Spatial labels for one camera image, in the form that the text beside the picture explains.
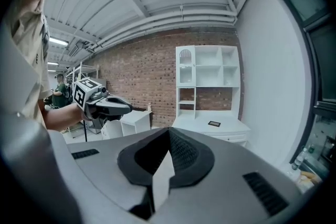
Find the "white wall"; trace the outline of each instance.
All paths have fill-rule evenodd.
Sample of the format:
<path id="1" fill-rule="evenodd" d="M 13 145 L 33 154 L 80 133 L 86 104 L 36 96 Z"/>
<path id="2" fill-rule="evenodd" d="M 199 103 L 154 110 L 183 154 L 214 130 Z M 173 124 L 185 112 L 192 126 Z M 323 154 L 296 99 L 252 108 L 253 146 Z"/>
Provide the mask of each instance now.
<path id="1" fill-rule="evenodd" d="M 55 89 L 57 86 L 57 79 L 55 79 L 57 73 L 48 73 L 48 80 L 49 80 L 49 85 L 50 88 Z"/>
<path id="2" fill-rule="evenodd" d="M 274 166 L 288 162 L 302 137 L 311 95 L 308 55 L 282 0 L 247 0 L 237 31 L 245 71 L 243 118 L 248 148 Z"/>

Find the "brick wall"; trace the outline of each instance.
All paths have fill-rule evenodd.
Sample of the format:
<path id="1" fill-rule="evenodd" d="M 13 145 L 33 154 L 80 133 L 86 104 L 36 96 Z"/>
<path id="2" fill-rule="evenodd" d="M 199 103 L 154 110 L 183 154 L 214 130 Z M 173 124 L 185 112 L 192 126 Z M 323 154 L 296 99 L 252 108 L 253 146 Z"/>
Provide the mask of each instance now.
<path id="1" fill-rule="evenodd" d="M 171 126 L 176 111 L 175 47 L 187 45 L 238 46 L 240 54 L 234 29 L 188 28 L 126 41 L 85 64 L 99 65 L 99 77 L 107 80 L 107 88 L 112 94 L 127 98 L 139 108 L 147 108 L 150 102 L 153 126 Z M 193 94 L 185 93 L 184 96 L 191 98 Z M 196 109 L 231 109 L 230 88 L 198 88 L 196 95 Z"/>

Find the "wall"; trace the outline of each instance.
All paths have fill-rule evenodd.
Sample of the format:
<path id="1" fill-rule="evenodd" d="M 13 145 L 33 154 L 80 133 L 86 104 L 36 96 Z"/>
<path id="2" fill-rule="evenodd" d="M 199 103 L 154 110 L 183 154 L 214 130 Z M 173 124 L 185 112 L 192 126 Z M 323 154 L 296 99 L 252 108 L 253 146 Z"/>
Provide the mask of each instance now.
<path id="1" fill-rule="evenodd" d="M 49 72 L 48 73 L 48 80 L 49 80 L 49 86 L 52 89 L 55 89 L 57 86 L 57 79 L 55 79 L 57 73 Z"/>
<path id="2" fill-rule="evenodd" d="M 86 62 L 100 66 L 99 77 L 107 80 L 113 94 L 127 98 L 133 106 L 151 103 L 153 126 L 171 126 L 175 120 L 175 48 L 187 45 L 239 46 L 231 28 L 190 28 L 164 31 L 117 45 Z M 229 110 L 231 89 L 199 89 L 197 107 Z"/>
<path id="3" fill-rule="evenodd" d="M 282 0 L 247 0 L 236 26 L 248 148 L 279 166 L 292 157 L 308 117 L 311 77 L 303 37 Z"/>

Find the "ceiling light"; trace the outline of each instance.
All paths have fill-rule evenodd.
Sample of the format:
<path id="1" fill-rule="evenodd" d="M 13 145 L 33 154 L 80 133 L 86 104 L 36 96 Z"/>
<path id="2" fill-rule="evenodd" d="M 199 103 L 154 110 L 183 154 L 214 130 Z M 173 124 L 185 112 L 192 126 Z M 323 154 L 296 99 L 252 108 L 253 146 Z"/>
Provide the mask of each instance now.
<path id="1" fill-rule="evenodd" d="M 59 40 L 59 39 L 56 39 L 56 38 L 53 38 L 53 37 L 50 37 L 49 41 L 52 42 L 52 43 L 63 45 L 63 46 L 69 45 L 69 42 L 66 42 L 66 41 L 63 41 L 63 40 Z"/>

